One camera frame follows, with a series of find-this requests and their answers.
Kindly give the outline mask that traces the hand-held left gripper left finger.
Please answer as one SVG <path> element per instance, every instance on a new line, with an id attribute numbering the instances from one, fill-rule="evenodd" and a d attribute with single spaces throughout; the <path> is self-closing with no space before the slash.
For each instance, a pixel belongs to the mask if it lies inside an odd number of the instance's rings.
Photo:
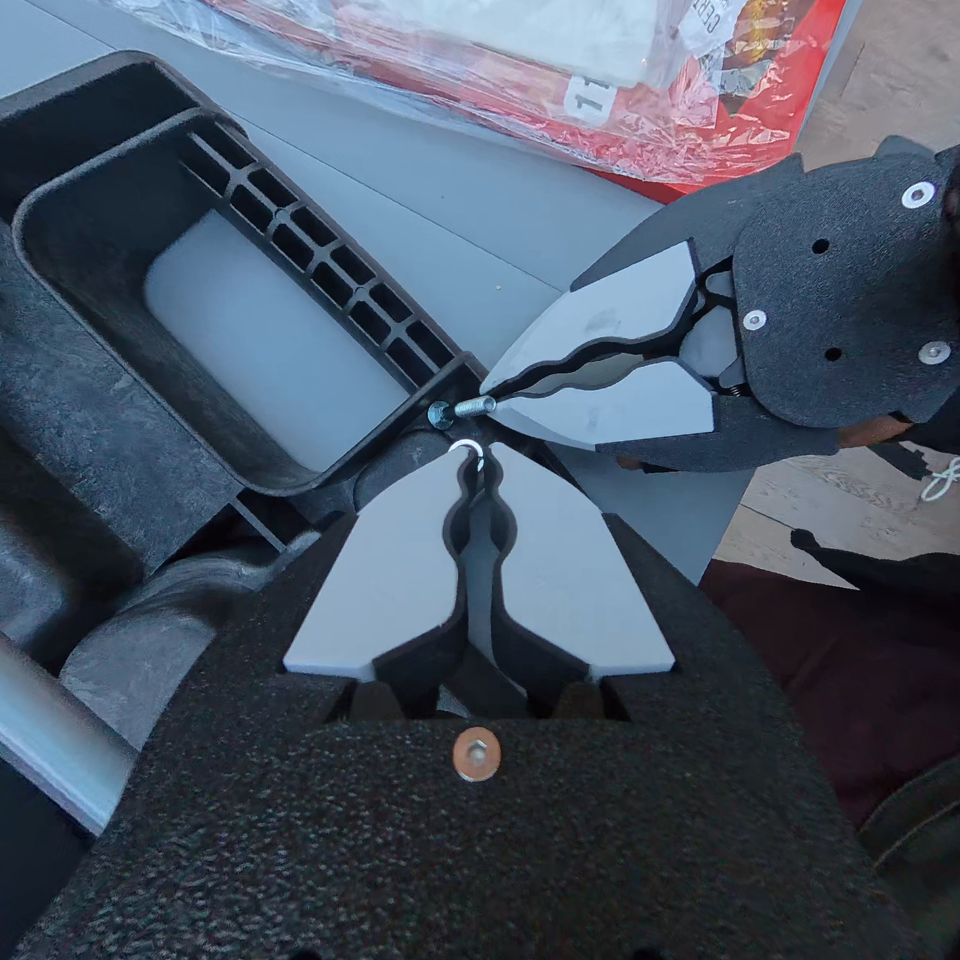
<path id="1" fill-rule="evenodd" d="M 432 716 L 462 665 L 462 558 L 481 450 L 448 450 L 362 508 L 282 659 L 286 672 L 378 682 L 407 716 Z"/>

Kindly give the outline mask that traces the silver bolt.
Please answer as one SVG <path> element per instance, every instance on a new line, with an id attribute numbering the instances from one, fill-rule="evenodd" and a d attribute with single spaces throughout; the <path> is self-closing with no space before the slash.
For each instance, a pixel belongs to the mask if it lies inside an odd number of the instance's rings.
<path id="1" fill-rule="evenodd" d="M 458 420 L 475 419 L 492 414 L 497 406 L 498 402 L 489 395 L 482 395 L 455 404 L 438 400 L 429 406 L 427 419 L 434 428 L 446 431 Z"/>

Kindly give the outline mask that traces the plastic-wrapped red package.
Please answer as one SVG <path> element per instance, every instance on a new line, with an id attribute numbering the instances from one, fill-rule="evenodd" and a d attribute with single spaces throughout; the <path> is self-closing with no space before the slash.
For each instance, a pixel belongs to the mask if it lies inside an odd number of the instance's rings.
<path id="1" fill-rule="evenodd" d="M 200 3 L 250 59 L 274 42 L 661 203 L 792 153 L 846 5 Z"/>

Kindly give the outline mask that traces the white desk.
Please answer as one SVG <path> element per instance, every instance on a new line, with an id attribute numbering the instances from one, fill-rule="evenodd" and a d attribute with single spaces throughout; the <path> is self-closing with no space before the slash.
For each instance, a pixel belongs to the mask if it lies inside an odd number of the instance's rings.
<path id="1" fill-rule="evenodd" d="M 238 118 L 253 145 L 333 215 L 412 294 L 454 342 L 483 363 L 555 300 L 561 290 L 643 217 L 651 201 L 614 187 L 588 187 L 546 161 L 520 161 L 482 147 L 481 161 L 534 187 L 545 200 L 577 201 L 547 221 L 498 199 L 479 234 L 463 235 L 479 201 L 436 223 L 323 162 L 306 136 L 305 92 L 240 70 L 199 67 L 174 51 L 189 79 L 255 115 Z M 112 358 L 33 279 L 15 253 L 18 197 L 2 199 L 2 633 L 36 663 L 59 671 L 77 647 L 88 684 L 60 700 L 93 708 L 100 729 L 141 749 L 167 705 L 181 666 L 211 634 L 230 602 L 263 581 L 279 522 L 254 530 L 228 501 L 239 480 L 162 410 L 146 386 Z M 211 219 L 157 279 L 159 306 L 183 294 L 188 325 L 213 336 L 214 359 L 251 378 L 250 397 L 278 401 L 282 426 L 318 455 L 312 473 L 359 442 L 405 400 L 378 363 L 284 279 L 225 222 Z M 81 696 L 87 696 L 81 707 Z"/>

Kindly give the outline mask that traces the person's right hand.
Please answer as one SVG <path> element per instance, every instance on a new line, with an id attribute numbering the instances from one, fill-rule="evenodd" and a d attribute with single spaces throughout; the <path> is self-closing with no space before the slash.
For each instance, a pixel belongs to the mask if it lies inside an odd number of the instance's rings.
<path id="1" fill-rule="evenodd" d="M 859 421 L 837 431 L 840 450 L 871 448 L 893 442 L 914 426 L 909 419 L 893 414 L 882 414 Z"/>

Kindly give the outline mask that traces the black plastic moulded base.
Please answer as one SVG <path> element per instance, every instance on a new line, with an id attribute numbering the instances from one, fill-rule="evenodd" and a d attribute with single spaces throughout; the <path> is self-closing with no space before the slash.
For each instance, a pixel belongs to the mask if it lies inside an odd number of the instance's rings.
<path id="1" fill-rule="evenodd" d="M 3 98 L 1 194 L 2 632 L 141 750 L 486 369 L 154 55 Z"/>

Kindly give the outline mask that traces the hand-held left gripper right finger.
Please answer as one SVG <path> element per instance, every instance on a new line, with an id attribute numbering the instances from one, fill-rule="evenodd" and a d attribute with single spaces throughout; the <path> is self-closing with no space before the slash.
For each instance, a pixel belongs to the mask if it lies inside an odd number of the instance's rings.
<path id="1" fill-rule="evenodd" d="M 552 714 L 571 685 L 674 669 L 610 518 L 582 490 L 504 442 L 487 450 L 485 487 L 491 653 L 531 714 Z"/>

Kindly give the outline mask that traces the person's dark olive garment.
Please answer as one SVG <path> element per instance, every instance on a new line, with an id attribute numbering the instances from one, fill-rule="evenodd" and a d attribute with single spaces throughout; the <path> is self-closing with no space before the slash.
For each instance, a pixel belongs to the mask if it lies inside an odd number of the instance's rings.
<path id="1" fill-rule="evenodd" d="M 958 958 L 959 757 L 884 799 L 858 839 L 932 954 Z"/>

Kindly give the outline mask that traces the person's dark red trousers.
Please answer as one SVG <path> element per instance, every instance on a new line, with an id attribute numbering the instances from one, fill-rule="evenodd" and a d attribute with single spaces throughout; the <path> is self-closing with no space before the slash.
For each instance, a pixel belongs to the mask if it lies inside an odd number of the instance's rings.
<path id="1" fill-rule="evenodd" d="M 849 587 L 714 559 L 701 591 L 793 705 L 847 819 L 958 756 L 958 557 L 809 548 Z"/>

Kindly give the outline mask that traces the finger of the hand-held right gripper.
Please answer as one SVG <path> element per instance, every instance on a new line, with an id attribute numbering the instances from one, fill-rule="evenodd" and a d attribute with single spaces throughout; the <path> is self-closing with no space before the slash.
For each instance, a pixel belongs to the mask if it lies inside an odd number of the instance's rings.
<path id="1" fill-rule="evenodd" d="M 568 375 L 546 392 L 499 399 L 489 413 L 498 425 L 579 450 L 634 441 L 710 434 L 714 391 L 673 359 L 638 362 L 619 375 Z"/>
<path id="2" fill-rule="evenodd" d="M 594 389 L 644 362 L 678 359 L 719 378 L 738 361 L 731 308 L 708 306 L 690 240 L 561 295 L 508 347 L 481 386 L 496 400 Z"/>

